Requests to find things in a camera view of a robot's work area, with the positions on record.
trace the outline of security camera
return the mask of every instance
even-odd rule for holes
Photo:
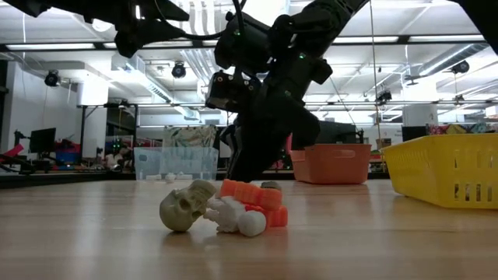
[[[174,63],[173,70],[171,71],[171,75],[173,75],[176,79],[181,79],[187,75],[187,71],[185,70],[184,63],[182,61],[177,61]]]
[[[468,70],[470,70],[470,64],[467,61],[462,61],[450,69],[454,74],[465,74]]]
[[[56,87],[61,85],[61,77],[58,70],[50,70],[45,77],[45,85]]]

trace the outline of ceiling duct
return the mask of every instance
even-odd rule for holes
[[[413,69],[412,73],[415,74],[410,75],[407,79],[414,80],[437,74],[457,65],[467,58],[470,58],[474,54],[484,51],[488,47],[488,44],[466,44],[454,46],[431,61],[428,61]]]
[[[206,61],[203,61],[202,54],[195,54],[195,51],[193,50],[183,50],[180,51],[180,53],[184,60],[190,65],[197,78],[202,80],[205,85],[208,85],[211,75],[209,74],[210,70],[208,68],[206,69],[208,65]]]
[[[146,64],[138,55],[134,55],[128,59],[116,54],[112,57],[112,65],[113,69],[127,72],[136,82],[145,87],[151,94],[158,96],[165,103],[172,103],[174,101],[169,90],[162,87],[160,82],[157,82],[153,77],[147,75]],[[184,115],[186,119],[200,119],[198,111],[179,106],[175,106],[174,109]]]
[[[369,97],[367,94],[375,90],[375,88],[380,85],[389,87],[395,84],[396,82],[402,81],[403,79],[416,80],[431,75],[435,75],[439,72],[442,72],[448,68],[457,65],[458,63],[466,60],[467,58],[470,58],[474,54],[478,54],[479,52],[484,51],[488,47],[489,47],[488,44],[457,45],[455,47],[452,47],[450,50],[445,51],[443,54],[437,56],[436,58],[432,59],[431,61],[428,61],[422,65],[414,66],[411,68],[406,66],[401,66],[396,70],[394,70],[394,72],[406,72],[407,70],[410,69],[410,72],[414,73],[414,75],[407,75],[404,77],[402,75],[402,78],[400,79],[400,77],[397,74],[395,73],[390,74],[388,77],[381,80],[378,84],[374,85],[371,89],[367,90],[365,92],[365,95],[366,97]]]
[[[389,74],[387,77],[379,81],[376,85],[373,85],[370,89],[368,89],[365,93],[364,96],[361,96],[359,99],[362,98],[368,98],[370,97],[368,95],[369,92],[375,90],[377,87],[384,85],[384,87],[388,88],[389,86],[394,85],[396,82],[402,83],[403,79],[403,74],[399,73],[405,73],[409,69],[409,66],[400,66],[396,68],[391,74]]]

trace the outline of monitor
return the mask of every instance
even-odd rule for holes
[[[30,137],[30,152],[55,152],[55,128],[32,131]]]

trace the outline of white pillar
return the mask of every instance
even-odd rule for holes
[[[403,108],[403,125],[406,127],[438,124],[437,105],[411,105]]]
[[[109,86],[102,79],[88,79],[78,84],[78,105],[102,105],[107,103]],[[90,114],[93,108],[86,109]],[[107,109],[97,108],[85,120],[83,138],[83,157],[96,157],[96,149],[104,148],[106,143]]]

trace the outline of toy skull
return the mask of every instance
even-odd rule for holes
[[[182,190],[172,190],[160,204],[161,221],[168,229],[186,232],[205,214],[208,199],[215,193],[216,188],[204,180],[195,180]]]

